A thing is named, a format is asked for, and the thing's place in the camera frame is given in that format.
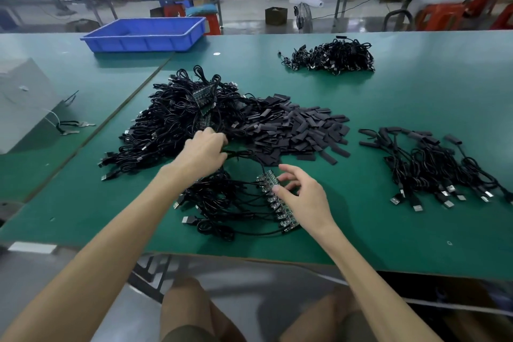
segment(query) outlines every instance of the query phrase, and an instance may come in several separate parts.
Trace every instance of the blue tray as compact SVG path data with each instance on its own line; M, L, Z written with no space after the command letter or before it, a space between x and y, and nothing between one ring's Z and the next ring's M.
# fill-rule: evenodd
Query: blue tray
M186 52L205 33L205 17L118 19L80 38L94 53Z

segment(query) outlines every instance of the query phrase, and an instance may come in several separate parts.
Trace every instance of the fan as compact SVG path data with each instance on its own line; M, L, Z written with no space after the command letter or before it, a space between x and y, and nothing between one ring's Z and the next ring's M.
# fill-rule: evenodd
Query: fan
M312 12L310 6L306 3L299 3L294 6L294 15L296 16L296 26L302 33L310 34L313 32Z

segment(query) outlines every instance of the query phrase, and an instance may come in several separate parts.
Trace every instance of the white roll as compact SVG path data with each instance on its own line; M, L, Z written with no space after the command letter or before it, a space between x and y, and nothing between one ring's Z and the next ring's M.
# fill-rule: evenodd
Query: white roll
M324 7L322 0L290 0L292 4L306 3L310 7Z

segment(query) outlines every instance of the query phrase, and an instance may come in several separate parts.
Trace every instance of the white box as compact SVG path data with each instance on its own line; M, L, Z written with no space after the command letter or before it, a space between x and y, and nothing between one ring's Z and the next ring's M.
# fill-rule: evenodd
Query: white box
M0 154L9 152L60 101L34 60L1 60Z

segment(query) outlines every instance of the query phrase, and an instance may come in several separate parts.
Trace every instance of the person's left hand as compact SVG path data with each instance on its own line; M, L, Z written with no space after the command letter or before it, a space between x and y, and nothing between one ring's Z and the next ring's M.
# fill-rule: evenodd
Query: person's left hand
M159 174L183 177L187 186L198 178L214 173L225 162L227 154L221 152L228 140L223 133L216 133L212 128L196 131L194 138L185 141L183 150L174 161L164 165Z

